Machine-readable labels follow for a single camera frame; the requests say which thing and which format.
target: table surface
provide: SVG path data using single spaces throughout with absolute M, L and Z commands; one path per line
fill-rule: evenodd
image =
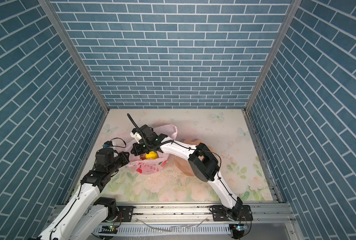
M 261 164 L 250 138 L 241 110 L 232 109 L 112 109 L 94 144 L 81 178 L 92 169 L 95 152 L 104 142 L 123 138 L 130 142 L 134 128 L 130 113 L 138 126 L 159 127 L 174 124 L 177 141 L 202 140 L 222 157 L 221 173 L 225 181 L 243 201 L 272 201 Z M 196 177 L 185 176 L 170 155 L 165 166 L 155 174 L 143 175 L 120 168 L 100 196 L 117 202 L 210 202 L 219 201 L 209 184 Z

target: brick pattern wallpaper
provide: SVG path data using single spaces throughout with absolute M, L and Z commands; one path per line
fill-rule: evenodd
M 0 0 L 0 239 L 38 235 L 103 111 L 36 0 Z
M 356 239 L 356 0 L 303 0 L 251 116 L 305 239 Z
M 291 0 L 53 0 L 110 108 L 243 108 Z

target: floral tabletop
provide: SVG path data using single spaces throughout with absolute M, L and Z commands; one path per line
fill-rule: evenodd
M 231 109 L 112 109 L 84 167 L 82 176 L 92 169 L 95 152 L 114 137 L 132 140 L 134 128 L 127 113 L 138 126 L 158 127 L 174 124 L 177 141 L 202 140 L 222 157 L 221 172 L 226 182 L 242 200 L 273 200 L 261 164 L 250 138 L 241 110 Z M 209 184 L 185 176 L 170 155 L 156 174 L 142 175 L 127 167 L 120 168 L 101 196 L 117 202 L 207 202 L 219 201 Z

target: blue brick wall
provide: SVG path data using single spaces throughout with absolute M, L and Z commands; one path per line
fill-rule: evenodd
M 356 239 L 356 0 L 303 0 L 251 109 L 306 239 Z
M 110 108 L 243 108 L 290 2 L 52 1 Z
M 36 0 L 0 0 L 0 239 L 38 235 L 103 111 Z

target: pink plastic bag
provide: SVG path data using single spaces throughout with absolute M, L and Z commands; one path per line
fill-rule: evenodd
M 164 125 L 161 127 L 154 128 L 154 132 L 156 134 L 165 134 L 172 139 L 177 137 L 177 127 L 173 124 Z M 124 152 L 130 152 L 133 148 L 133 143 L 137 141 L 134 139 L 133 141 L 127 143 L 127 147 L 123 150 Z M 162 153 L 157 152 L 158 158 L 156 159 L 145 159 L 142 160 L 140 156 L 134 156 L 130 154 L 129 161 L 130 163 L 127 164 L 127 167 L 130 168 L 133 172 L 139 172 L 140 174 L 154 174 L 162 170 L 163 166 L 166 164 L 167 158 L 169 157 L 169 153 Z

